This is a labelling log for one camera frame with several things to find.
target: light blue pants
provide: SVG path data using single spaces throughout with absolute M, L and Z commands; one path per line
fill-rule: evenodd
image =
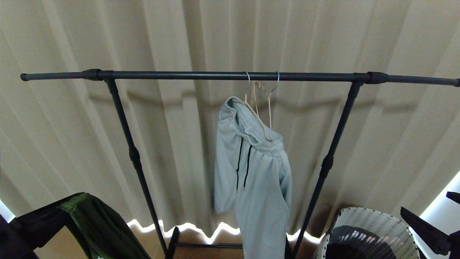
M 214 208 L 235 209 L 246 259 L 283 259 L 292 179 L 281 135 L 229 98 L 216 139 Z

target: black drawstring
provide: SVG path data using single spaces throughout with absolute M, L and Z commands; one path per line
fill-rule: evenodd
M 240 144 L 240 154 L 238 155 L 238 167 L 236 169 L 236 192 L 238 192 L 238 181 L 239 181 L 239 175 L 238 172 L 240 171 L 240 160 L 241 160 L 241 150 L 243 148 L 243 137 L 241 137 L 241 144 Z
M 247 153 L 247 167 L 246 167 L 246 176 L 244 177 L 244 184 L 243 184 L 243 190 L 246 189 L 246 179 L 247 179 L 247 173 L 249 172 L 249 157 L 251 157 L 251 149 L 252 145 L 249 147 L 249 153 Z

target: wooden floor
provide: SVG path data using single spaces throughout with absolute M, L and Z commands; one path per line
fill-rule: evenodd
M 149 253 L 152 259 L 165 258 L 155 231 L 142 233 L 137 227 L 132 227 L 132 231 L 139 239 L 142 246 Z M 179 242 L 184 243 L 203 243 L 201 235 L 193 230 L 186 230 L 180 233 Z M 215 243 L 241 243 L 239 235 L 232 235 L 225 230 L 220 232 Z M 316 249 L 316 244 L 303 240 L 297 258 L 309 259 Z M 43 248 L 35 250 L 40 259 L 86 259 L 83 250 L 67 228 L 62 229 L 55 235 Z M 216 249 L 216 248 L 184 248 L 178 247 L 174 254 L 175 259 L 243 259 L 242 249 Z

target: clothing rack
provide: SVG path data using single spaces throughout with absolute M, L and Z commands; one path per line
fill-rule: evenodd
M 171 72 L 171 71 L 103 71 L 100 69 L 89 69 L 83 72 L 64 72 L 64 73 L 41 73 L 41 74 L 21 74 L 23 81 L 29 80 L 46 80 L 46 79 L 87 79 L 92 81 L 104 81 L 115 103 L 115 108 L 121 122 L 121 126 L 125 133 L 126 141 L 129 147 L 129 157 L 134 165 L 134 168 L 139 177 L 139 181 L 144 193 L 147 205 L 155 224 L 155 229 L 160 239 L 161 248 L 165 254 L 166 259 L 174 257 L 176 247 L 206 247 L 206 248 L 242 248 L 241 244 L 222 245 L 222 244 L 185 244 L 178 243 L 179 228 L 174 228 L 169 247 L 166 246 L 165 239 L 158 223 L 158 217 L 155 212 L 152 198 L 150 196 L 149 188 L 145 180 L 144 172 L 142 170 L 139 151 L 134 145 L 129 125 L 126 120 L 123 105 L 121 104 L 118 89 L 115 79 L 164 79 L 164 80 L 251 80 L 259 81 L 321 81 L 321 82 L 351 82 L 348 98 L 345 103 L 342 115 L 340 116 L 339 124 L 332 139 L 329 152 L 322 161 L 319 178 L 313 191 L 312 198 L 308 205 L 305 214 L 302 228 L 300 229 L 299 236 L 295 243 L 294 249 L 291 252 L 289 244 L 286 239 L 285 258 L 295 259 L 299 251 L 300 244 L 303 240 L 303 234 L 308 226 L 313 209 L 318 201 L 319 194 L 329 171 L 334 162 L 334 154 L 339 144 L 340 137 L 345 128 L 346 121 L 353 107 L 353 103 L 358 95 L 359 89 L 363 84 L 381 84 L 386 82 L 394 83 L 416 83 L 416 84 L 436 84 L 436 85 L 450 85 L 460 87 L 460 79 L 438 78 L 438 77 L 413 77 L 413 76 L 395 76 L 388 75 L 381 72 L 368 72 L 368 73 L 266 73 L 266 72 Z

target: white woven basket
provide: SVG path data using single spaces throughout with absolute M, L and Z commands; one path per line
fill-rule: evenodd
M 347 245 L 360 251 L 366 258 L 419 259 L 419 251 L 408 226 L 398 218 L 371 209 L 350 207 L 342 209 L 334 226 L 324 235 L 314 259 L 326 257 L 331 245 Z M 342 253 L 334 258 L 353 258 L 353 253 Z

